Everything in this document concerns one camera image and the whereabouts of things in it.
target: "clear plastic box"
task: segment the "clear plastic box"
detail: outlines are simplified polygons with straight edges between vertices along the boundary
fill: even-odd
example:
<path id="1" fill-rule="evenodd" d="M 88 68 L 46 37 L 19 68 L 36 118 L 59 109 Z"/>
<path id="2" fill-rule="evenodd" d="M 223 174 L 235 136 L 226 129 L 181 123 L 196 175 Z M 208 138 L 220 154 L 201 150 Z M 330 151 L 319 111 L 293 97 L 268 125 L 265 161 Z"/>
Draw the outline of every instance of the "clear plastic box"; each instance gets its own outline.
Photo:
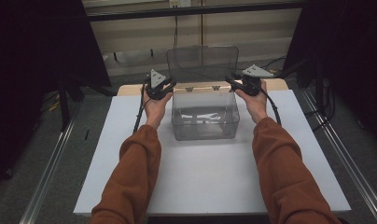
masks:
<path id="1" fill-rule="evenodd" d="M 172 123 L 178 141 L 234 138 L 239 119 L 233 92 L 174 94 Z"/>

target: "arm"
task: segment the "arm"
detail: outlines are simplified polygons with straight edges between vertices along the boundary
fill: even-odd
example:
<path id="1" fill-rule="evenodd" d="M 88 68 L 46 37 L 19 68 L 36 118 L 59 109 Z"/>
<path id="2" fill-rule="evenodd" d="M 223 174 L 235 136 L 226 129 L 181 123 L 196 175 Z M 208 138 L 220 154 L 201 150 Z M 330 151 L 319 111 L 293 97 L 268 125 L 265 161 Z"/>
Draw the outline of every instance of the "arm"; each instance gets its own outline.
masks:
<path id="1" fill-rule="evenodd" d="M 261 88 L 267 90 L 261 81 Z M 263 93 L 236 93 L 257 124 L 253 153 L 259 183 L 272 223 L 340 223 L 331 213 L 319 187 L 301 159 L 300 148 L 279 124 L 268 118 Z"/>
<path id="2" fill-rule="evenodd" d="M 92 209 L 91 224 L 143 223 L 151 194 L 156 185 L 161 160 L 157 128 L 171 99 L 148 101 L 146 125 L 121 145 L 119 163 L 106 183 L 101 201 Z"/>

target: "white tabletop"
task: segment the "white tabletop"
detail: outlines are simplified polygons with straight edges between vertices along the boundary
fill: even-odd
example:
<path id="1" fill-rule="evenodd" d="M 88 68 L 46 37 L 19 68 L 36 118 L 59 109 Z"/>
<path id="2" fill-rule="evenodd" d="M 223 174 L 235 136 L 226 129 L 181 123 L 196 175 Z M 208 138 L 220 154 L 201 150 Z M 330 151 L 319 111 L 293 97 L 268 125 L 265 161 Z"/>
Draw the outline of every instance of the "white tabletop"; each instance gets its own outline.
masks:
<path id="1" fill-rule="evenodd" d="M 304 163 L 332 211 L 350 206 L 342 193 L 292 91 L 270 91 L 282 125 L 301 147 Z M 158 129 L 162 145 L 159 178 L 149 216 L 265 214 L 258 171 L 252 152 L 254 122 L 244 101 L 236 97 L 240 122 L 234 139 L 176 141 L 171 123 L 172 100 Z M 132 134 L 140 97 L 113 98 L 74 213 L 91 215 L 110 174 L 119 161 L 119 147 Z M 268 114 L 273 111 L 268 105 Z"/>

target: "hand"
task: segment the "hand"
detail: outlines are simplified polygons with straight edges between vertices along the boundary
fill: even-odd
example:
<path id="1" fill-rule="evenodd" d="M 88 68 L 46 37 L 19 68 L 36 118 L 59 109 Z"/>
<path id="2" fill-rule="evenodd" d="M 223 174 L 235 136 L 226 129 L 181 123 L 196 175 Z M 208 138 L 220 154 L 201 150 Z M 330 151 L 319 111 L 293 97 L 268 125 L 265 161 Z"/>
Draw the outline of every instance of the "hand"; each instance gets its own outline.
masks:
<path id="1" fill-rule="evenodd" d="M 172 95 L 173 94 L 169 92 L 165 95 L 164 98 L 157 101 L 150 99 L 147 93 L 144 93 L 143 103 L 145 104 L 145 111 L 147 116 L 146 124 L 154 127 L 155 129 L 160 126 L 161 120 L 165 115 L 166 103 L 172 98 Z"/>
<path id="2" fill-rule="evenodd" d="M 267 92 L 267 83 L 261 80 L 261 88 Z M 257 96 L 249 96 L 241 90 L 235 91 L 238 96 L 244 99 L 247 111 L 249 111 L 252 120 L 259 123 L 262 119 L 267 118 L 267 97 L 260 92 Z"/>

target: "orange long-sleeve shirt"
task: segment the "orange long-sleeve shirt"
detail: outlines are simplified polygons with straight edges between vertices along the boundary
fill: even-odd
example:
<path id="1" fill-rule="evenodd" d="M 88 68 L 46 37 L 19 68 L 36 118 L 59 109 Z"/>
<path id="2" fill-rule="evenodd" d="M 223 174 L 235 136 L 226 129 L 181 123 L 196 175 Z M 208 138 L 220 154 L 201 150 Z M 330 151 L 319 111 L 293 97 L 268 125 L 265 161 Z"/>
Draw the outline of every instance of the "orange long-sleeve shirt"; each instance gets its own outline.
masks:
<path id="1" fill-rule="evenodd" d="M 331 213 L 293 138 L 272 119 L 254 130 L 253 153 L 272 223 L 340 223 Z M 121 146 L 120 161 L 92 209 L 91 224 L 142 223 L 156 184 L 161 144 L 144 125 Z"/>

